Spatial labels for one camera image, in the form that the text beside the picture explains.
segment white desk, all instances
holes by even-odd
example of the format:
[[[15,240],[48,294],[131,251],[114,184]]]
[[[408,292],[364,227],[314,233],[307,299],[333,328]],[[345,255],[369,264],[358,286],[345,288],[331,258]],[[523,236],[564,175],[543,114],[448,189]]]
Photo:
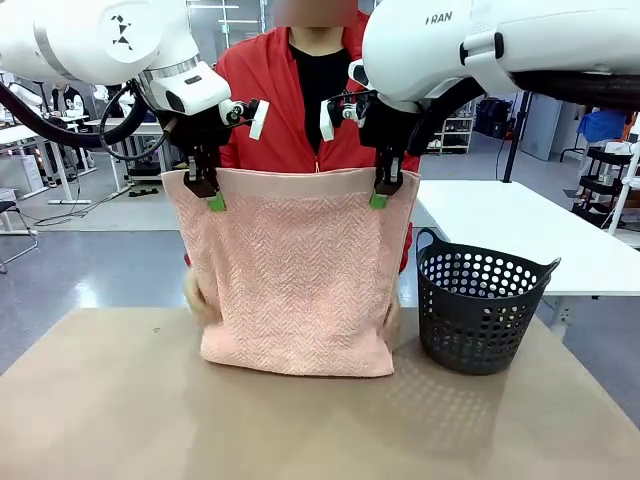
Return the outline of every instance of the white desk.
[[[640,252],[519,183],[423,181],[418,202],[450,242],[544,265],[562,258],[545,291],[559,297],[560,335],[573,297],[640,296]]]
[[[90,204],[91,203],[90,200],[80,200],[80,199],[74,200],[73,197],[71,196],[71,190],[69,189],[69,183],[67,182],[66,170],[64,168],[64,163],[62,161],[62,156],[60,155],[60,146],[57,143],[50,142],[49,140],[42,138],[33,130],[31,130],[30,128],[24,125],[18,125],[15,127],[0,130],[0,145],[7,145],[10,143],[17,143],[17,142],[23,142],[23,141],[26,142],[28,140],[33,140],[35,142],[36,146],[40,150],[40,154],[45,159],[47,158],[47,150],[45,147],[45,143],[49,142],[52,146],[51,150],[53,151],[53,156],[55,158],[56,166],[58,167],[58,173],[60,174],[60,182],[62,184],[62,189],[64,191],[65,199],[49,200],[48,204],[49,205],[60,205],[60,204],[88,205]],[[24,146],[25,145],[18,145],[16,148],[24,148]],[[45,160],[44,166],[45,166],[45,173],[47,177],[52,178],[53,172],[51,171],[51,166],[49,165],[48,159]],[[47,190],[47,187],[43,186],[43,188],[38,190],[37,193],[43,192],[45,190]]]
[[[124,119],[122,118],[110,118],[107,120],[107,124],[106,124],[106,130],[112,130],[113,128],[119,126],[122,122],[124,121]],[[100,125],[100,120],[92,120],[90,122],[85,122],[85,125],[90,125],[93,127],[98,127]],[[133,137],[142,137],[142,136],[161,136],[163,133],[162,127],[160,126],[159,123],[142,123],[137,130],[133,133]],[[124,141],[127,144],[127,148],[129,149],[129,151],[133,151],[132,148],[132,144],[131,144],[131,139],[127,138]],[[120,147],[120,145],[115,145],[115,148],[117,150],[118,153],[123,154],[123,150]],[[166,156],[164,153],[164,145],[162,145],[159,149],[158,149],[158,155],[160,157],[160,173],[165,173],[167,171],[171,171],[171,167],[167,164],[167,160],[166,160]],[[118,175],[116,173],[116,167],[115,167],[115,159],[113,157],[111,157],[111,167],[113,169],[113,176],[115,178],[116,181],[116,187],[118,188],[118,190],[121,190],[120,187],[120,182],[118,180]],[[140,176],[136,176],[135,177],[136,180],[140,180],[140,181],[160,181],[160,175],[156,175],[156,176],[150,176],[150,177],[140,177]]]

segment red jacket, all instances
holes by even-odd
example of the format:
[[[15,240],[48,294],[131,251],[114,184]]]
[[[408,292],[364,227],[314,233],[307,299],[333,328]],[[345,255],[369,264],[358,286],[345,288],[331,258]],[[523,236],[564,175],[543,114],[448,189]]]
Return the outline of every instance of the red jacket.
[[[360,14],[359,23],[345,28],[343,43],[353,60],[362,57],[362,38],[369,17]],[[372,167],[375,149],[360,145],[358,126],[346,121],[336,129],[332,142],[322,143],[316,155],[305,130],[305,111],[296,61],[289,49],[289,29],[279,27],[245,40],[227,50],[216,72],[231,86],[232,98],[270,102],[259,141],[249,138],[247,128],[233,130],[231,142],[221,151],[222,166],[279,173],[315,173],[342,168]],[[361,90],[349,80],[347,89]],[[409,157],[403,168],[418,171],[419,159]],[[407,233],[401,271],[411,246]]]

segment textured towel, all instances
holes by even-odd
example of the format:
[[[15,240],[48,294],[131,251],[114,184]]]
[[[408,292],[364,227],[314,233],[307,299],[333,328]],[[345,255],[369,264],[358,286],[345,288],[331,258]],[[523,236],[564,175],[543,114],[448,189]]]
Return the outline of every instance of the textured towel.
[[[202,356],[289,375],[377,377],[393,373],[379,332],[419,177],[387,208],[369,205],[375,170],[285,175],[218,169],[227,205],[212,212],[163,175],[198,284],[218,318]]]

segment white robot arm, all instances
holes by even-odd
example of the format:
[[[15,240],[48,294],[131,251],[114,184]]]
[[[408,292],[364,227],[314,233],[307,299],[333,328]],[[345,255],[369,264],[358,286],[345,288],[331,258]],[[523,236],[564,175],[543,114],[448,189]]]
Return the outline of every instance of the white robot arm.
[[[529,90],[563,101],[640,110],[638,0],[385,0],[350,76],[365,93],[323,104],[331,140],[345,120],[378,152],[380,195],[402,184],[444,120],[484,94]]]
[[[6,20],[0,30],[1,69],[40,81],[128,82],[127,88],[144,100],[137,100],[122,125],[110,132],[105,132],[105,123],[111,104],[98,135],[73,134],[29,117],[0,86],[0,103],[44,137],[108,149],[133,133],[148,105],[165,130],[162,140],[168,136],[194,157],[193,190],[199,196],[215,196],[218,148],[228,143],[231,128],[251,123],[250,136],[260,136],[268,104],[231,100],[229,84],[200,58],[186,0],[4,0],[0,18]],[[116,95],[114,104],[126,93]],[[201,188],[197,183],[208,186]]]

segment black shelf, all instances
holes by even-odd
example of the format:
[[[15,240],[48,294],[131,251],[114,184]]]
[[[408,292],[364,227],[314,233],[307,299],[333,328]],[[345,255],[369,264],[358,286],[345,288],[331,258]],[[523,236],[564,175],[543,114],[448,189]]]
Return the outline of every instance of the black shelf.
[[[600,195],[618,196],[622,192],[622,182],[620,180],[614,178],[613,185],[605,185],[598,181],[598,175],[585,175],[580,178],[580,186]]]
[[[597,213],[591,212],[590,210],[592,209],[596,210]],[[575,203],[573,205],[573,208],[571,209],[571,212],[575,213],[590,224],[600,228],[602,227],[602,224],[607,220],[607,217],[611,213],[611,209],[600,203],[589,202],[583,205]]]
[[[612,153],[605,153],[601,148],[591,147],[587,152],[587,156],[598,160],[602,163],[609,165],[618,165],[619,167],[625,167],[631,163],[632,155],[614,155]]]

